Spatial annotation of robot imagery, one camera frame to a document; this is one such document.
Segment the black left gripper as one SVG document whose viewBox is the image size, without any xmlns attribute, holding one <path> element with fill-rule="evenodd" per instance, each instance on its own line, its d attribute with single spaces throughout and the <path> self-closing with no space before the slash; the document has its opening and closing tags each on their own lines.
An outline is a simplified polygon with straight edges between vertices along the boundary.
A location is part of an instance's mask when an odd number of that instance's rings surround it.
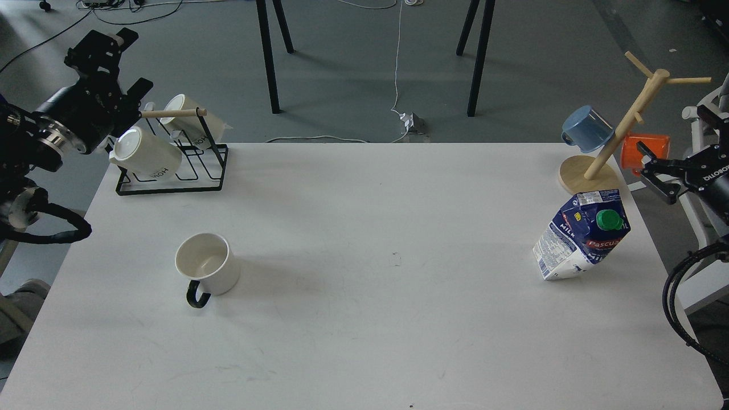
<svg viewBox="0 0 729 410">
<path fill-rule="evenodd" d="M 154 83 L 139 78 L 123 93 L 119 86 L 122 53 L 139 34 L 121 28 L 117 34 L 89 31 L 80 48 L 70 48 L 63 60 L 79 78 L 60 88 L 34 112 L 39 133 L 34 150 L 44 155 L 78 151 L 88 155 L 107 137 L 119 138 L 141 118 L 141 102 Z"/>
</svg>

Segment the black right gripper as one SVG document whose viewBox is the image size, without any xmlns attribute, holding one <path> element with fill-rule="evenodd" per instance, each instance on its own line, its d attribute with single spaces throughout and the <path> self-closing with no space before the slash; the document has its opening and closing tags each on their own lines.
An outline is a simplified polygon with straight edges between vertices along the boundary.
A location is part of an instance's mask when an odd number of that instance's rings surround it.
<svg viewBox="0 0 729 410">
<path fill-rule="evenodd" d="M 727 220 L 728 215 L 728 159 L 727 150 L 719 145 L 709 145 L 683 160 L 659 158 L 646 143 L 636 143 L 643 155 L 641 181 L 668 205 L 677 202 L 682 185 L 665 182 L 654 171 L 685 171 L 682 182 L 690 192 L 698 194 L 701 200 L 718 215 Z"/>
</svg>

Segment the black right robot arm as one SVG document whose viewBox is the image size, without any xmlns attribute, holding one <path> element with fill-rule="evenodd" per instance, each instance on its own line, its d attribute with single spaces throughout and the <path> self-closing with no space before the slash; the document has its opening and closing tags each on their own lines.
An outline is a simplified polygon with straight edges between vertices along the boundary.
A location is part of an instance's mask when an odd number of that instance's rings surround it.
<svg viewBox="0 0 729 410">
<path fill-rule="evenodd" d="M 679 196 L 680 185 L 677 183 L 663 182 L 656 176 L 656 173 L 666 174 L 672 177 L 679 178 L 679 172 L 685 170 L 687 167 L 690 166 L 689 161 L 659 159 L 658 156 L 656 156 L 656 154 L 654 154 L 653 151 L 651 151 L 651 149 L 648 148 L 648 146 L 646 146 L 643 142 L 638 142 L 636 144 L 636 148 L 638 148 L 638 151 L 640 151 L 641 155 L 643 155 L 644 157 L 648 157 L 648 160 L 646 160 L 643 170 L 641 170 L 641 180 L 643 181 L 643 183 L 646 184 L 648 188 L 653 190 L 653 192 L 656 192 L 656 194 L 659 195 L 659 197 L 661 197 L 664 202 L 668 204 L 675 203 Z M 722 252 L 727 252 L 727 242 L 725 240 L 719 239 L 716 240 L 714 243 L 708 244 L 696 250 L 695 252 L 690 252 L 687 257 L 678 262 L 676 267 L 674 267 L 671 273 L 669 273 L 666 282 L 664 283 L 662 291 L 662 304 L 667 322 L 675 331 L 675 333 L 677 333 L 677 335 L 682 338 L 683 342 L 685 342 L 685 345 L 693 348 L 701 355 L 705 356 L 707 359 L 727 366 L 727 360 L 721 358 L 721 356 L 703 347 L 695 338 L 690 336 L 690 334 L 679 321 L 676 312 L 676 293 L 678 290 L 678 285 L 688 273 L 688 270 L 698 263 L 702 262 L 703 260 L 708 259 L 709 257 L 713 257 L 714 255 L 721 254 Z"/>
</svg>

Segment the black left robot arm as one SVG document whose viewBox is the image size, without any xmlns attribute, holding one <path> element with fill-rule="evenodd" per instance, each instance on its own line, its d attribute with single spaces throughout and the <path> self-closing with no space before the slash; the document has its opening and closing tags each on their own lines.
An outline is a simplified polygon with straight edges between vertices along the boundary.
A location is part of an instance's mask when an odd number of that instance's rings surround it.
<svg viewBox="0 0 729 410">
<path fill-rule="evenodd" d="M 78 213 L 49 201 L 28 178 L 40 168 L 56 172 L 68 153 L 89 155 L 107 138 L 119 138 L 141 118 L 141 99 L 153 88 L 144 78 L 123 92 L 122 53 L 138 33 L 90 31 L 64 59 L 78 80 L 60 88 L 33 112 L 2 102 L 2 239 L 29 244 L 67 244 L 89 237 Z"/>
</svg>

